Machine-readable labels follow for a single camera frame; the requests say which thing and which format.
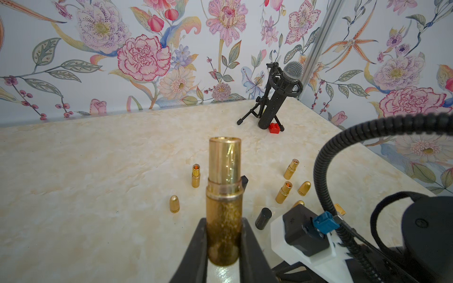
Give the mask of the black microphone on tripod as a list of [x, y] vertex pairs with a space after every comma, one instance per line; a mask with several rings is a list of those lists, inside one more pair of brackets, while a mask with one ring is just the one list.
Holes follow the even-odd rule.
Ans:
[[264, 95], [256, 99], [255, 106], [240, 118], [237, 124], [241, 125], [248, 116], [253, 115], [259, 119], [259, 128], [269, 129], [275, 122], [279, 131], [283, 132], [285, 128], [279, 121], [277, 113], [286, 98], [301, 95], [303, 84], [300, 79], [304, 68], [298, 61], [290, 61], [283, 68], [277, 62], [268, 63], [266, 66], [270, 72]]

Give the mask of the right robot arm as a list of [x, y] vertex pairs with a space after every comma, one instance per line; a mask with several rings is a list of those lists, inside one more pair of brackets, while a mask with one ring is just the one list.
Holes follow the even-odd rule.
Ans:
[[[297, 204], [282, 217], [284, 245], [299, 259], [273, 268], [282, 283], [450, 283], [453, 280], [453, 199], [411, 191], [381, 200], [370, 217], [374, 243], [368, 242], [336, 211], [327, 187], [333, 158], [357, 143], [403, 134], [453, 134], [451, 114], [417, 114], [367, 121], [330, 139], [318, 154], [313, 178], [323, 208], [315, 214]], [[410, 199], [402, 215], [403, 245], [390, 248], [378, 234], [378, 219], [389, 205]]]

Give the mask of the gold lipstick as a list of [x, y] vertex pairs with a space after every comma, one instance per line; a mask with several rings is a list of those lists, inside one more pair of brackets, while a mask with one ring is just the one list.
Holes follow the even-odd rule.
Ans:
[[241, 179], [241, 139], [212, 137], [206, 187], [208, 258], [229, 266], [239, 258], [244, 188]]
[[291, 163], [288, 165], [287, 169], [285, 170], [284, 179], [290, 180], [291, 177], [294, 175], [298, 165], [299, 165], [298, 159], [293, 159]]
[[199, 187], [200, 178], [201, 178], [200, 165], [194, 164], [192, 166], [192, 182], [191, 182], [192, 187], [194, 187], [194, 188]]
[[280, 190], [277, 193], [277, 196], [275, 198], [275, 200], [278, 204], [282, 204], [286, 200], [292, 187], [293, 187], [293, 185], [291, 182], [285, 181], [284, 185], [280, 188]]

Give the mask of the red toy brick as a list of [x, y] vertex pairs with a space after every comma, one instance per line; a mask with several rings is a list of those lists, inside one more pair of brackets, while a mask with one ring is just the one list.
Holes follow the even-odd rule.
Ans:
[[277, 123], [271, 123], [268, 127], [268, 130], [271, 134], [279, 134], [281, 132], [281, 128]]

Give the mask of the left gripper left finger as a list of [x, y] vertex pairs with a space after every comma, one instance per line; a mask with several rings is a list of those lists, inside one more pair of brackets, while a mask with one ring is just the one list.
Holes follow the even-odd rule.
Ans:
[[207, 267], [206, 219], [202, 218], [170, 283], [206, 283]]

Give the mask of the gold lipstick cap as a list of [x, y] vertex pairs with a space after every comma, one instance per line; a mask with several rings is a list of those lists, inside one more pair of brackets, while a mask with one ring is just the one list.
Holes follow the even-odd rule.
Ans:
[[172, 213], [178, 213], [180, 211], [179, 198], [176, 195], [172, 195], [169, 200], [169, 209]]
[[303, 200], [298, 200], [298, 201], [293, 205], [293, 207], [296, 207], [296, 206], [299, 206], [299, 205], [304, 206], [304, 205], [305, 205], [304, 201], [303, 201]]
[[305, 181], [298, 189], [298, 194], [300, 196], [306, 196], [311, 188], [311, 182]]
[[341, 216], [346, 215], [346, 211], [339, 204], [334, 204], [334, 206], [339, 215]]

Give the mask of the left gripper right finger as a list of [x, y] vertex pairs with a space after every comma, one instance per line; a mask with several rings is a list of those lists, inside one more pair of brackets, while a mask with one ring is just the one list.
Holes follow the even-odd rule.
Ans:
[[239, 252], [240, 283], [277, 283], [246, 218], [242, 218]]

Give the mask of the black lipstick cap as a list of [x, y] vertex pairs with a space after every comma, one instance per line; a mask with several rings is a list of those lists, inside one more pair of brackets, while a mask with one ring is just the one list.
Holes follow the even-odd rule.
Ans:
[[264, 207], [255, 221], [256, 228], [261, 231], [264, 230], [269, 220], [271, 219], [272, 215], [273, 214], [271, 210], [267, 207]]
[[249, 180], [245, 175], [241, 177], [241, 182], [243, 189], [246, 190]]

